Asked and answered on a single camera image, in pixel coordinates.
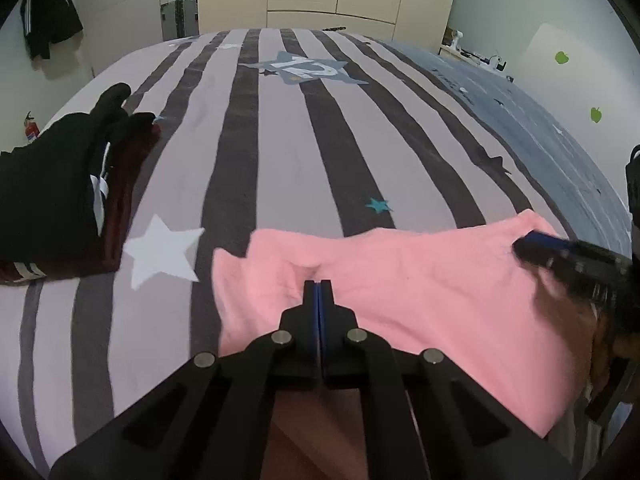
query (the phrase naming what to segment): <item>striped bedsheet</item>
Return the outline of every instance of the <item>striped bedsheet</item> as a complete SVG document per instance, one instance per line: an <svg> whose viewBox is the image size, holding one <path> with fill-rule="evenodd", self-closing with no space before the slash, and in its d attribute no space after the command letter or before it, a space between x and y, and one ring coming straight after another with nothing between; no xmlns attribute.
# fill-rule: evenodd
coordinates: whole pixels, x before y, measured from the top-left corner
<svg viewBox="0 0 640 480"><path fill-rule="evenodd" d="M44 476L215 351L212 252L243 255L256 228L438 232L533 208L563 236L630 251L622 202L562 126L463 64L336 32L232 30L124 57L53 120L121 81L134 90L125 108L162 129L128 240L155 229L195 241L175 272L143 268L130 244L119 272L0 288L0 420Z"/></svg>

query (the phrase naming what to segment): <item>fire extinguisher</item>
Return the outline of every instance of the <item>fire extinguisher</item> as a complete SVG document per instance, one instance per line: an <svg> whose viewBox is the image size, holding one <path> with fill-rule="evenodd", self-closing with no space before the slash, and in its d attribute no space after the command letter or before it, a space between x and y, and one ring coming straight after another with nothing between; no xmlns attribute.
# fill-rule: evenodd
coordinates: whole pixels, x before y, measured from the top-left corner
<svg viewBox="0 0 640 480"><path fill-rule="evenodd" d="M38 129L36 121L31 117L31 112L29 112L24 119L24 134L27 136L29 142L37 139L40 135L40 130Z"/></svg>

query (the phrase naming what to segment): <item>pink towel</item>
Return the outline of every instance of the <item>pink towel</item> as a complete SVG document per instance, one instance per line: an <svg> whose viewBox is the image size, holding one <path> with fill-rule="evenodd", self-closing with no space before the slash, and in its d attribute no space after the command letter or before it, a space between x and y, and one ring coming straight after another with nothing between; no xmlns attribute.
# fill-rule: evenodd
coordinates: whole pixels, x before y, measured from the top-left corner
<svg viewBox="0 0 640 480"><path fill-rule="evenodd" d="M325 239L257 230L245 258L214 254L220 353L277 330L283 310L302 302L305 280L331 280L336 303L353 309L360 327L407 352L441 349L544 436L588 380L596 321L545 270L513 256L511 244L533 229L555 234L530 210L439 234L375 229ZM279 431L322 471L319 478L365 478L362 437L345 423L356 416L357 404L349 403L357 398L304 398L287 394L276 402ZM293 413L296 404L303 413ZM309 416L314 421L303 422Z"/></svg>

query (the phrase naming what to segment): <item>folded clothes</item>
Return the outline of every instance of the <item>folded clothes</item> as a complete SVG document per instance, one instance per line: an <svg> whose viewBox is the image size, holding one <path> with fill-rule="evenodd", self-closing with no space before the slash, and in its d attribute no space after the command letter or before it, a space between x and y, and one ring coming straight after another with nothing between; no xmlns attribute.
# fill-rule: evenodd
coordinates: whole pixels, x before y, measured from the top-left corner
<svg viewBox="0 0 640 480"><path fill-rule="evenodd" d="M531 210L439 234L376 229L324 239L258 230L245 258L214 253L220 354L276 330L283 310L302 302L305 280L331 280L335 302L353 309L361 328L403 351L441 349L544 436L588 380L596 320L546 270L514 257L511 244L531 230L555 234ZM344 431L354 400L347 392L306 396L302 417L314 422L302 424L298 397L276 400L273 423L287 437L280 442L329 478L359 478L353 469L365 463L362 442ZM340 463L337 442L345 452Z"/></svg>
<svg viewBox="0 0 640 480"><path fill-rule="evenodd" d="M114 85L91 113L0 153L0 282L118 269L131 190L158 140L155 115L123 110L130 93Z"/></svg>

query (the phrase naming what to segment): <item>white star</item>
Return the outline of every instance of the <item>white star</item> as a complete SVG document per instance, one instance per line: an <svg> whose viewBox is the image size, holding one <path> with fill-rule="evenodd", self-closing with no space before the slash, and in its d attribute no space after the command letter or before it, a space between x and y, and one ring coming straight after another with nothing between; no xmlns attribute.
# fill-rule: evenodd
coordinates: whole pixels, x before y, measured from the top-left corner
<svg viewBox="0 0 640 480"><path fill-rule="evenodd" d="M123 250L134 259L131 288L137 290L158 272L197 282L191 264L184 255L204 232L203 228L171 231L158 215L154 215L145 235L128 240Z"/></svg>

